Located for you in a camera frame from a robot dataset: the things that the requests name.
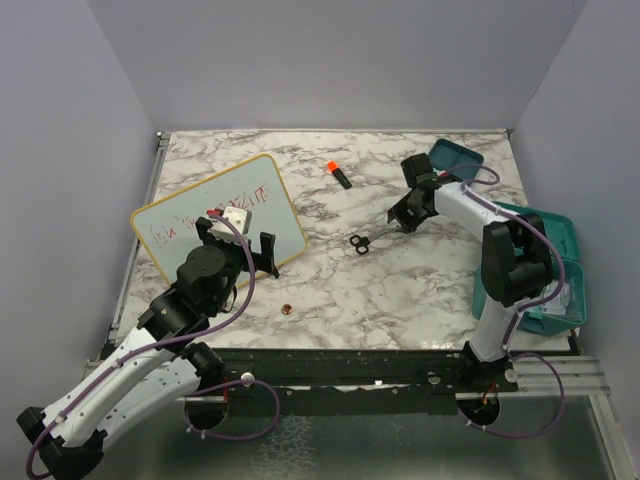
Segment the teal medicine box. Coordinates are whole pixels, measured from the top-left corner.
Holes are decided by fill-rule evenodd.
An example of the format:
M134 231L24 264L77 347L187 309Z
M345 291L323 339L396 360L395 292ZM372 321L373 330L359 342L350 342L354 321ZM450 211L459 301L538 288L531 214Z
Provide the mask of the teal medicine box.
M502 208L525 215L533 212L544 223L545 234L559 252L565 271L565 282L570 284L571 300L564 316L542 314L538 306L530 307L520 322L519 329L552 337L570 329L579 328L587 320L585 301L585 274L579 263L581 251L572 221L562 215L498 202Z

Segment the clear bag of plasters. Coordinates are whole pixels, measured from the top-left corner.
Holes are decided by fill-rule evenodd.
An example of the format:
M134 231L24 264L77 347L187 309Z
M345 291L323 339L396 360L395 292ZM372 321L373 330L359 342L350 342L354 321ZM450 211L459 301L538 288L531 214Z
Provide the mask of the clear bag of plasters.
M565 282L559 293L551 300L538 306L542 314L564 316L571 300L570 284Z

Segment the blue divided tray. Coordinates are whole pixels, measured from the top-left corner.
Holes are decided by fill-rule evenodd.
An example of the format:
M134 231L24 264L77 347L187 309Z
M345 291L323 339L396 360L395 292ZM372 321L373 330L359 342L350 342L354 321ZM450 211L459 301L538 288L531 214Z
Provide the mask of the blue divided tray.
M450 172L462 180L473 179L484 164L484 157L469 148L447 139L438 139L428 152L431 165L441 172Z

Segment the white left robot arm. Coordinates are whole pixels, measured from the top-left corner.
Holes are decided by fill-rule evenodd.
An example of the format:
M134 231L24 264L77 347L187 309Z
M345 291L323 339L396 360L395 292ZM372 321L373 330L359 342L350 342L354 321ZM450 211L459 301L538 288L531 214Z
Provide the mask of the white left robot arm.
M131 426L181 396L227 392L257 379L243 374L229 380L222 359L201 338L233 323L244 312L229 313L236 282L247 272L279 274L276 237L263 232L252 251L249 219L221 211L200 217L200 246L189 252L176 279L139 317L120 345L73 390L46 407L28 407L17 423L31 443L26 460L30 479L82 479L101 462L105 450ZM211 318L228 313L225 321Z

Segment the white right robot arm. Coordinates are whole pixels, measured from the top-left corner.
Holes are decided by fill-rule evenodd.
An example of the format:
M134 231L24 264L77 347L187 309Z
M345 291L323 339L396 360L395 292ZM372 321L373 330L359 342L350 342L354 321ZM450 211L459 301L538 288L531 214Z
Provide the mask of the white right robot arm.
M387 221L414 232L425 220L444 216L481 242L480 272L487 299L469 340L474 358L459 367L461 383L481 391L496 376L492 362L504 358L521 312L535 304L554 277L559 253L537 214L506 210L474 192L470 179L439 175L426 154L401 162L409 192L388 210Z

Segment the black handled scissors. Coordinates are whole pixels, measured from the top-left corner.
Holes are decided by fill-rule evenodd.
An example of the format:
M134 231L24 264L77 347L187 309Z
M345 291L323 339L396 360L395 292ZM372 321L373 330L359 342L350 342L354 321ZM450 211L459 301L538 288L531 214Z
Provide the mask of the black handled scissors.
M349 238L349 243L355 248L358 255L366 255L369 252L369 246L373 241L397 232L397 228L383 228L364 236L355 234Z

